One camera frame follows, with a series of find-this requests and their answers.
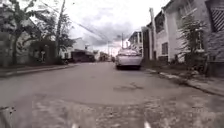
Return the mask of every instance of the street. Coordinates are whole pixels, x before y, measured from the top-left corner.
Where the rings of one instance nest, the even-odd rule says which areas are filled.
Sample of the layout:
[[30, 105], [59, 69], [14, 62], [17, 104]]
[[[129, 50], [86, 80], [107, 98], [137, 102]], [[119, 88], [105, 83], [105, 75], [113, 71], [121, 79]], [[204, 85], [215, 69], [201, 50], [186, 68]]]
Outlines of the street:
[[113, 63], [0, 80], [13, 128], [223, 128], [224, 98]]

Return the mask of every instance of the sidewalk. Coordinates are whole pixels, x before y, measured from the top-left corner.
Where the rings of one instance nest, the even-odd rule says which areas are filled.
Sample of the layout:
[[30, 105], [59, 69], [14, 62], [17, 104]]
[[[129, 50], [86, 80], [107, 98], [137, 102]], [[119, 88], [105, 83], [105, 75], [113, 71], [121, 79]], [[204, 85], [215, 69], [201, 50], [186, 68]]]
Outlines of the sidewalk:
[[0, 69], [0, 78], [7, 78], [11, 76], [19, 76], [43, 71], [60, 70], [60, 69], [72, 68], [74, 66], [76, 66], [76, 64]]
[[172, 80], [173, 82], [183, 86], [195, 88], [208, 94], [224, 97], [224, 79], [221, 78], [201, 77], [200, 79], [185, 79], [178, 75], [160, 72], [149, 68], [146, 68], [145, 71], [149, 72], [150, 74], [158, 74], [163, 78]]

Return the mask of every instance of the curb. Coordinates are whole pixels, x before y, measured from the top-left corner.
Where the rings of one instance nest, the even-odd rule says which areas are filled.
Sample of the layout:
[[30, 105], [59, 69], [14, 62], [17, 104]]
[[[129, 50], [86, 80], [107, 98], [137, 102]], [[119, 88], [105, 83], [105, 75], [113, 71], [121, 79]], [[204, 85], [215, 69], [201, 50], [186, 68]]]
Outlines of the curb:
[[5, 74], [0, 74], [0, 78], [21, 76], [21, 75], [44, 72], [44, 71], [61, 70], [61, 69], [66, 69], [66, 68], [73, 68], [75, 66], [76, 65], [67, 65], [67, 66], [58, 66], [58, 67], [52, 67], [52, 68], [40, 68], [40, 69], [31, 69], [31, 70], [25, 70], [25, 71], [13, 71], [13, 72], [7, 72]]
[[191, 88], [200, 90], [202, 92], [205, 92], [205, 93], [208, 93], [211, 95], [224, 97], [224, 92], [222, 92], [218, 89], [215, 89], [215, 88], [211, 88], [211, 87], [209, 87], [209, 85], [205, 85], [205, 84], [203, 85], [203, 83], [197, 82], [195, 80], [187, 80], [187, 79], [181, 78], [180, 76], [177, 76], [177, 75], [172, 75], [172, 74], [168, 74], [165, 72], [158, 72], [153, 69], [145, 69], [145, 71], [149, 72], [150, 74], [158, 74], [158, 75], [162, 76], [163, 78], [172, 80], [174, 83], [179, 84], [179, 85], [191, 87]]

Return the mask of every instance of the cloud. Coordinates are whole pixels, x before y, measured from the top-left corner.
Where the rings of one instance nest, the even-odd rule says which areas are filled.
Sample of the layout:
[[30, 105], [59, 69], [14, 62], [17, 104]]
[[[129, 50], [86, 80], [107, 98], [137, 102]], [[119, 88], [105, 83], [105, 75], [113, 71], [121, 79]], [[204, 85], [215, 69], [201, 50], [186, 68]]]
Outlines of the cloud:
[[67, 13], [73, 21], [87, 27], [94, 34], [73, 24], [71, 36], [83, 37], [84, 40], [96, 47], [105, 47], [110, 43], [121, 42], [121, 35], [128, 38], [134, 31], [139, 30], [150, 22], [149, 7], [158, 13], [169, 0], [77, 0], [73, 6], [72, 0], [67, 0]]

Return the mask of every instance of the white car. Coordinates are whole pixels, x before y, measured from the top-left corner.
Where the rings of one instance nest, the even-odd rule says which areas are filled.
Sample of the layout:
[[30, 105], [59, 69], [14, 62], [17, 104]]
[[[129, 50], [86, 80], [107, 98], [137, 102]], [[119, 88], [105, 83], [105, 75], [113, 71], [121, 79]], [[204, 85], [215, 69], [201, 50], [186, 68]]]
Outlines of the white car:
[[124, 66], [132, 66], [140, 69], [142, 64], [142, 56], [135, 50], [122, 49], [116, 56], [115, 64], [117, 69]]

